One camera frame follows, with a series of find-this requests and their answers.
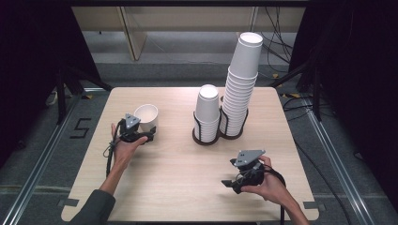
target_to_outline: gray floor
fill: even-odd
[[[225,84],[227,67],[237,43],[237,33],[149,33],[140,60],[133,62],[130,60],[127,43],[122,33],[102,32],[100,35],[98,32],[85,32],[84,36],[101,78],[113,86],[198,86],[204,83],[222,86]],[[295,34],[283,34],[283,40],[293,46]],[[287,56],[278,45],[273,44],[272,49],[283,57]],[[259,67],[261,76],[256,85],[270,85],[273,82],[273,74],[283,76],[287,66],[283,60],[263,50]],[[278,87],[278,93],[297,93],[295,88],[297,80],[298,78],[295,78]],[[84,86],[90,87],[92,84],[84,83]],[[24,208],[19,224],[65,224],[60,218],[62,207],[57,205],[68,197],[107,97],[107,93],[96,94],[78,102],[38,181],[35,192]],[[281,103],[284,104],[289,99],[291,98],[281,97]],[[372,172],[365,163],[353,156],[356,147],[350,141],[349,135],[346,134],[338,118],[333,115],[325,98],[322,99],[322,103],[325,104],[321,108],[322,126],[329,134],[374,224],[398,224],[397,213]],[[289,102],[287,107],[303,104],[301,99],[295,99]],[[55,128],[56,115],[56,105],[43,111],[29,136],[25,138],[27,147],[15,151],[6,166],[1,169],[1,218],[14,203],[21,186],[50,139]],[[344,210],[351,224],[360,224],[358,212],[354,211],[355,207],[349,201],[325,147],[318,139],[309,115],[311,110],[306,108],[285,113],[293,137],[302,147],[302,151],[298,148],[298,152],[315,200],[320,207],[319,219],[313,221],[313,224],[349,224]],[[74,130],[81,118],[90,118],[82,122],[83,126],[89,128],[86,138],[72,140],[70,136],[82,134],[81,131]],[[333,193],[339,197],[344,207],[338,203]]]

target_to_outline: cable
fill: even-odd
[[[114,133],[114,137],[112,138],[112,141],[109,143],[109,146],[108,146],[108,147],[105,149],[105,151],[102,153],[103,156],[105,157],[105,152],[106,152],[107,150],[109,151],[109,154],[108,154],[108,156],[106,157],[106,158],[108,158],[108,161],[107,161],[107,163],[106,163],[106,176],[107,176],[107,177],[108,177],[109,173],[111,172],[112,157],[113,157],[113,155],[114,155],[114,150],[115,150],[115,148],[116,148],[116,146],[117,146],[117,144],[118,144],[118,142],[116,142],[116,138],[117,138],[117,132],[118,132],[119,127],[120,127],[120,123],[121,123],[121,122],[117,123],[116,130],[115,130],[115,133]]]
[[[316,171],[319,173],[319,175],[322,177],[322,179],[325,181],[326,185],[328,186],[328,188],[330,189],[331,193],[333,194],[333,196],[336,198],[337,202],[340,204],[340,206],[343,209],[345,218],[347,219],[348,224],[352,224],[351,223],[351,219],[348,215],[348,212],[346,211],[342,200],[339,198],[339,196],[337,196],[336,192],[334,191],[333,187],[331,187],[331,184],[329,183],[329,181],[326,179],[325,175],[320,171],[320,169],[316,166],[316,164],[314,163],[314,161],[310,158],[310,156],[308,156],[308,154],[301,148],[301,146],[299,145],[299,143],[296,141],[296,139],[293,139],[296,146],[298,147],[298,149],[302,152],[302,154],[304,154],[304,156],[313,164],[314,168],[316,169]]]

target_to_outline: black cable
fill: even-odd
[[[117,123],[116,130],[115,130],[115,133],[114,133],[114,137],[112,138],[112,141],[109,143],[109,146],[106,149],[106,150],[109,151],[109,154],[108,154],[108,157],[107,157],[108,161],[106,163],[106,177],[108,177],[109,173],[111,172],[112,157],[114,155],[114,150],[115,150],[115,148],[117,146],[116,138],[117,138],[117,132],[119,130],[119,127],[120,127],[120,122]]]
[[[347,219],[348,224],[351,224],[351,219],[348,215],[348,212],[346,211],[342,200],[339,198],[339,196],[337,196],[336,192],[334,191],[333,187],[331,187],[331,184],[329,183],[329,181],[326,179],[325,175],[320,171],[320,169],[316,166],[316,164],[314,163],[314,161],[310,158],[310,156],[308,156],[308,154],[304,151],[304,149],[301,148],[301,146],[299,145],[299,143],[296,141],[296,139],[293,139],[296,146],[298,147],[298,149],[302,152],[302,154],[304,154],[304,156],[313,164],[314,168],[316,169],[316,171],[319,173],[319,175],[322,177],[322,179],[325,181],[326,185],[328,186],[328,188],[330,189],[331,193],[333,194],[333,196],[336,198],[337,202],[340,204],[340,206],[343,209],[345,218]]]
[[[290,45],[288,45],[288,44],[286,44],[286,43],[277,42],[277,41],[275,41],[275,40],[271,40],[271,39],[269,39],[267,36],[265,36],[265,35],[263,34],[263,32],[261,32],[260,34],[261,34],[261,36],[263,36],[263,38],[264,38],[264,39],[266,39],[266,40],[268,40],[268,41],[272,41],[272,43],[273,43],[273,44],[277,44],[277,45],[285,45],[285,46],[286,46],[286,48],[293,49],[293,47],[292,47],[292,46],[290,46]]]
[[[284,51],[284,53],[286,54],[286,56],[289,55],[289,56],[291,57],[290,51],[288,51],[287,48],[286,48],[286,45],[287,45],[287,44],[284,43],[284,41],[283,41],[283,39],[282,39],[282,35],[281,35],[281,26],[280,26],[280,24],[279,24],[280,8],[279,8],[279,7],[276,7],[276,24],[275,24],[274,21],[272,20],[270,14],[269,14],[269,12],[268,12],[267,7],[265,7],[265,10],[266,10],[266,13],[267,13],[267,15],[268,15],[268,17],[269,17],[269,20],[271,21],[272,27],[273,27],[273,29],[274,29],[274,33],[273,33],[273,35],[272,35],[272,39],[271,39],[270,44],[271,44],[272,42],[274,42],[274,41],[273,41],[273,37],[276,35],[276,37],[278,38],[278,40],[281,42],[281,44],[282,44],[282,46],[283,46],[283,51]]]

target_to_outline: aluminum rail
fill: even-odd
[[[304,105],[312,104],[312,102],[306,98],[304,98],[302,101]],[[313,127],[315,129],[316,134],[318,135],[319,140],[321,141],[328,155],[331,166],[336,172],[336,175],[343,187],[343,190],[348,200],[350,201],[351,206],[353,207],[358,217],[358,220],[360,221],[360,224],[363,225],[375,224],[372,215],[370,214],[370,211],[368,209],[368,206],[366,205],[365,201],[362,199],[360,193],[355,187],[350,175],[348,174],[345,165],[343,164],[342,160],[339,157],[339,154],[334,148],[328,133],[323,127],[322,122],[318,121],[318,119],[316,118],[316,116],[312,111],[308,112],[308,116],[311,120],[311,123],[313,124]]]

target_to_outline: human hand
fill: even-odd
[[[272,167],[269,157],[259,157],[264,162],[265,167]],[[273,203],[284,204],[293,197],[275,175],[265,172],[264,181],[260,186],[245,186],[240,189],[242,192],[255,193],[263,197],[265,201],[270,200]]]
[[[114,137],[116,132],[115,124],[112,124],[112,137]],[[118,169],[126,170],[129,165],[131,158],[134,156],[135,150],[138,146],[145,143],[147,137],[144,136],[138,139],[135,142],[123,142],[118,138],[115,140],[116,147],[114,150],[115,162],[114,167],[118,167]]]

